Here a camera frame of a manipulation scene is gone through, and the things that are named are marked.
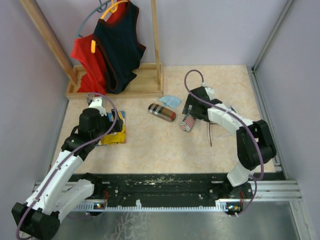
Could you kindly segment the light blue cloth rear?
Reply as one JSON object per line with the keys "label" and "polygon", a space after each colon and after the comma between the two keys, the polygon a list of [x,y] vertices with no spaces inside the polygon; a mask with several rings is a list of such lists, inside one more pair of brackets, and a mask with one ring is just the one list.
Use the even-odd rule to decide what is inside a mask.
{"label": "light blue cloth rear", "polygon": [[159,102],[163,103],[164,107],[170,107],[176,109],[182,102],[182,100],[173,95],[165,95],[157,99]]}

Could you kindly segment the white frame sunglasses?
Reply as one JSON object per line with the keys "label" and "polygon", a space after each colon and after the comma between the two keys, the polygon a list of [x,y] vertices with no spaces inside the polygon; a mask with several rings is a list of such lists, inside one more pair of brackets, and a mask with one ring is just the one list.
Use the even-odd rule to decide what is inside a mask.
{"label": "white frame sunglasses", "polygon": [[235,135],[236,130],[239,127],[238,122],[229,115],[229,113],[237,114],[237,110],[232,106],[226,106],[226,111],[222,113],[221,115],[221,126],[224,127],[228,133],[220,135],[218,138],[226,138],[231,135]]}

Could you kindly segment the wooden clothes rack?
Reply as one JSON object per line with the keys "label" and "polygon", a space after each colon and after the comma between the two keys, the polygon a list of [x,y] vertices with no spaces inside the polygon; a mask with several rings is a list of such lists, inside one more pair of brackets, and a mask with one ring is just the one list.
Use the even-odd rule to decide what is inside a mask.
{"label": "wooden clothes rack", "polygon": [[[80,65],[72,66],[66,52],[63,50],[52,28],[48,24],[45,16],[42,14],[38,4],[34,0],[21,0],[20,3],[68,78],[66,97],[69,100],[85,98],[85,93],[77,92],[80,87],[81,77],[86,73],[84,67]],[[141,63],[140,67],[134,71],[134,73],[137,74],[136,78],[128,85],[125,91],[121,94],[111,94],[111,97],[155,98],[163,96],[164,78],[162,71],[163,64],[160,61],[157,4],[155,0],[152,0],[150,4],[155,62]]]}

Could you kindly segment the aluminium rail frame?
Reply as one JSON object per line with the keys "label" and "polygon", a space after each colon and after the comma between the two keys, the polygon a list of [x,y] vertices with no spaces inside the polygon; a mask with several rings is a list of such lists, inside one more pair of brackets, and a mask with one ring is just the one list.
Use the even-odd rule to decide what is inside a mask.
{"label": "aluminium rail frame", "polygon": [[[317,0],[155,0],[163,95],[183,102],[205,85],[244,118],[265,120],[276,156],[258,167],[244,201],[215,206],[100,209],[84,220],[65,218],[55,238],[145,240],[317,240],[320,237],[320,3]],[[151,0],[136,0],[137,37],[154,63]],[[159,97],[116,98],[125,111],[126,143],[97,146],[62,192],[91,174],[228,174],[238,163],[234,135],[197,120],[148,111]]]}

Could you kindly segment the grey blue hanger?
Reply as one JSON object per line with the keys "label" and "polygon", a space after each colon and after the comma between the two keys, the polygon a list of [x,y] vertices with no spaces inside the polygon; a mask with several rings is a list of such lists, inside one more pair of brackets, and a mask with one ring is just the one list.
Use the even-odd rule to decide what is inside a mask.
{"label": "grey blue hanger", "polygon": [[92,10],[89,15],[83,20],[83,22],[80,24],[77,32],[76,32],[76,35],[75,35],[75,38],[81,38],[81,31],[83,29],[83,27],[86,25],[87,21],[92,17],[92,15],[94,15],[96,12],[97,13],[104,13],[106,10],[107,10],[107,5],[108,3],[110,3],[111,0],[107,0],[107,1],[104,1],[102,2],[101,0],[99,1],[100,5],[98,7],[96,7],[94,10]]}

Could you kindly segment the red tank top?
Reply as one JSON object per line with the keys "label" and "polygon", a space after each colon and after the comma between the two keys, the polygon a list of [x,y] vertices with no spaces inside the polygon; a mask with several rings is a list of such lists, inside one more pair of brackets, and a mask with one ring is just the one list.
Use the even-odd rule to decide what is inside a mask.
{"label": "red tank top", "polygon": [[[107,20],[99,20],[104,20],[109,24],[114,23],[125,11],[126,2],[128,1],[117,1],[117,10],[112,13]],[[105,60],[99,48],[96,47],[96,42],[93,40],[93,33],[74,40],[71,57],[78,60],[86,70],[86,74],[82,77],[78,91],[108,94],[106,91]]]}

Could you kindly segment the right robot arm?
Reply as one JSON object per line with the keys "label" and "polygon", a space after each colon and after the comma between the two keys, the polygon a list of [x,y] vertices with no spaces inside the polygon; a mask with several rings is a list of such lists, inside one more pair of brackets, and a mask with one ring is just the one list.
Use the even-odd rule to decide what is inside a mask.
{"label": "right robot arm", "polygon": [[220,125],[235,136],[238,163],[214,188],[216,196],[235,198],[241,186],[248,182],[255,169],[277,155],[269,125],[264,120],[253,121],[239,115],[222,101],[214,98],[211,87],[200,86],[189,90],[182,113],[195,120]]}

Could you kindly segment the flag newsprint glasses case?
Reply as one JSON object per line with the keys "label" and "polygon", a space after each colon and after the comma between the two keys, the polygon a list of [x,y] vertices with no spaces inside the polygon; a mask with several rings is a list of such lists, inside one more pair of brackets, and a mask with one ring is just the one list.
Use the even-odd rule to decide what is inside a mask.
{"label": "flag newsprint glasses case", "polygon": [[193,116],[186,114],[180,124],[180,128],[185,132],[190,132],[195,122],[196,119]]}

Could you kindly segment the navy tank top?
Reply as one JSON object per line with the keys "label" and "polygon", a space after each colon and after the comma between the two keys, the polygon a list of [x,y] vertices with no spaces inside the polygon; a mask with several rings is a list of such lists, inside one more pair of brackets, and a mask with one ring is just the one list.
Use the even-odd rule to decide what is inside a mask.
{"label": "navy tank top", "polygon": [[132,2],[125,3],[125,11],[114,22],[98,20],[92,40],[105,62],[106,92],[120,94],[137,77],[146,47],[138,41],[137,21],[140,9]]}

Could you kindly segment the brown tortoise sunglasses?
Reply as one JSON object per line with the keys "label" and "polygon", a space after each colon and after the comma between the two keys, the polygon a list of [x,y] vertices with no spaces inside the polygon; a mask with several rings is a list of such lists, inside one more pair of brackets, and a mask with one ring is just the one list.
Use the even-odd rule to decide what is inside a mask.
{"label": "brown tortoise sunglasses", "polygon": [[211,134],[211,126],[212,125],[216,125],[215,122],[208,122],[207,123],[207,137],[208,137],[208,140],[209,140],[209,145],[210,147],[212,147],[212,134]]}

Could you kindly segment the blue yellow cartoon pouch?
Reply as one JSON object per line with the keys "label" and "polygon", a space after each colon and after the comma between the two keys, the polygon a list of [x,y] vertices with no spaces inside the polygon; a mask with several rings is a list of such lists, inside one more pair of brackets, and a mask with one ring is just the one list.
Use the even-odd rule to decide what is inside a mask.
{"label": "blue yellow cartoon pouch", "polygon": [[96,146],[117,145],[126,143],[126,113],[124,110],[118,111],[119,118],[123,121],[122,131],[113,132],[104,136]]}

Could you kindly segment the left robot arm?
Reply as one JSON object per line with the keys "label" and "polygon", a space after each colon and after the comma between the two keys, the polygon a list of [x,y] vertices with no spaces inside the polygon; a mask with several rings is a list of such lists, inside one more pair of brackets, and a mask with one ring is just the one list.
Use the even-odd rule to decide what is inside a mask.
{"label": "left robot arm", "polygon": [[105,135],[121,132],[123,120],[112,109],[113,121],[103,107],[86,108],[79,116],[79,124],[64,141],[57,161],[39,187],[24,202],[17,202],[11,213],[17,225],[16,238],[20,233],[28,238],[51,240],[58,232],[62,221],[82,201],[89,197],[101,197],[104,192],[102,178],[85,173],[80,180],[62,192],[75,170]]}

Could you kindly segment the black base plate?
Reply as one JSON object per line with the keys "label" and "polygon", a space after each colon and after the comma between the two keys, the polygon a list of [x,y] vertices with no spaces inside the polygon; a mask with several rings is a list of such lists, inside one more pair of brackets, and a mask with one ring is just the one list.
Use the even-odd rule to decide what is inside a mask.
{"label": "black base plate", "polygon": [[214,207],[216,201],[249,200],[253,196],[250,183],[219,197],[214,190],[223,182],[225,173],[155,173],[98,174],[101,181],[90,200],[102,200],[108,207],[133,207],[136,201],[146,208]]}

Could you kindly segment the plaid glasses case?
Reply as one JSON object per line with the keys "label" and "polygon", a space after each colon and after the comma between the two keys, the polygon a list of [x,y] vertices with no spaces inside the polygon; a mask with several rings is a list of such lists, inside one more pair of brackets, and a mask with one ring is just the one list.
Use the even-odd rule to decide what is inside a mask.
{"label": "plaid glasses case", "polygon": [[177,117],[174,111],[157,103],[150,104],[148,107],[148,111],[152,115],[155,115],[156,117],[161,118],[167,122],[173,122]]}

